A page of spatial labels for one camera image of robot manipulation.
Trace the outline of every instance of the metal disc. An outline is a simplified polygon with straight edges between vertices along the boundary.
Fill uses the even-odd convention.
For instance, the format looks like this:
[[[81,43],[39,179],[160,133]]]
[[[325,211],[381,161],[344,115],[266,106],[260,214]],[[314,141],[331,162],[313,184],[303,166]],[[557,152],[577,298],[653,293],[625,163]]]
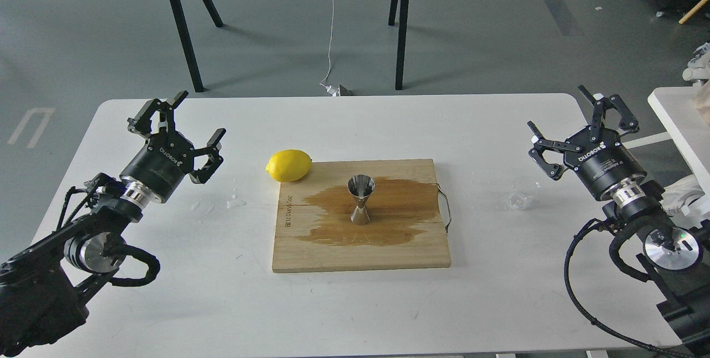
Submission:
[[[102,256],[109,232],[97,234],[86,240],[79,250],[79,259],[87,269],[98,274],[107,274],[117,269],[126,256]]]
[[[653,241],[653,236],[660,232],[654,230],[646,237],[643,244],[643,252],[654,264],[667,270],[682,270],[689,268],[700,259],[700,247],[695,237],[689,231],[680,228],[673,228],[673,245],[675,251],[670,251],[664,247],[657,246]]]

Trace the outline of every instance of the wooden stick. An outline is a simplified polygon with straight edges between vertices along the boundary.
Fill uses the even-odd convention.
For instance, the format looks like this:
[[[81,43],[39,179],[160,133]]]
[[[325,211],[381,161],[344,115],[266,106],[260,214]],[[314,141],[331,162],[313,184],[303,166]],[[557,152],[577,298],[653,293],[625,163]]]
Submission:
[[[701,0],[700,2],[698,2],[698,4],[695,4],[695,7],[693,7],[693,9],[691,9],[687,14],[685,14],[685,15],[678,21],[678,23],[679,23],[679,24],[685,24],[685,21],[687,21],[688,19],[690,19],[690,17],[692,17],[692,16],[693,16],[696,12],[698,12],[703,6],[705,6],[705,4],[707,4],[708,1],[710,1],[710,0]]]

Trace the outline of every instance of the wooden cutting board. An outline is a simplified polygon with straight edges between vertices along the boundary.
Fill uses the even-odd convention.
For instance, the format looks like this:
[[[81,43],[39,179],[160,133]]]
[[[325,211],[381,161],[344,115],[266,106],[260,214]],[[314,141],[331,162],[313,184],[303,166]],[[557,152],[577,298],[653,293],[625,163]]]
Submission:
[[[370,222],[350,222],[355,174],[375,179]],[[444,268],[451,265],[433,160],[313,163],[278,197],[274,272]]]

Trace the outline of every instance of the white tape line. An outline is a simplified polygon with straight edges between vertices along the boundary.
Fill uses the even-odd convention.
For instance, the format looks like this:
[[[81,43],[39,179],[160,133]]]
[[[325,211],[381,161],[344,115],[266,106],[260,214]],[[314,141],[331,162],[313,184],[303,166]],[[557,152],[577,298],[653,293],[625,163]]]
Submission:
[[[20,123],[18,123],[17,128],[15,128],[15,131],[10,135],[10,138],[7,140],[7,144],[13,145],[17,141],[17,139],[20,137],[22,134],[22,131],[25,130],[25,127],[27,126],[27,123],[30,121],[30,118],[32,118],[33,115],[36,113],[44,114],[42,118],[42,122],[40,122],[40,125],[37,127],[37,130],[35,130],[35,134],[32,135],[32,138],[30,139],[30,143],[27,144],[27,148],[34,148],[35,145],[37,145],[37,142],[40,140],[40,137],[42,136],[42,133],[44,133],[45,128],[47,127],[47,124],[49,123],[49,120],[52,118],[52,115],[54,114],[55,108],[40,108],[40,107],[35,107],[27,110],[25,113],[25,116],[22,117],[22,120],[20,120]]]
[[[626,148],[641,147],[642,145],[649,145],[658,142],[665,142],[670,140],[671,137],[668,132],[658,133],[657,135],[646,136],[645,138],[632,140],[630,142],[624,142],[623,145]]]

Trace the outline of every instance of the clear plastic cup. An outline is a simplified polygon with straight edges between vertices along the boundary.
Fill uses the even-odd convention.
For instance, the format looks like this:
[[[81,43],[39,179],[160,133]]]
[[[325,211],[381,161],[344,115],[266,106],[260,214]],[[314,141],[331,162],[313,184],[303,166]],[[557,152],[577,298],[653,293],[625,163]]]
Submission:
[[[530,176],[520,176],[513,180],[510,191],[505,194],[505,208],[523,211],[530,207],[540,192],[540,183]]]

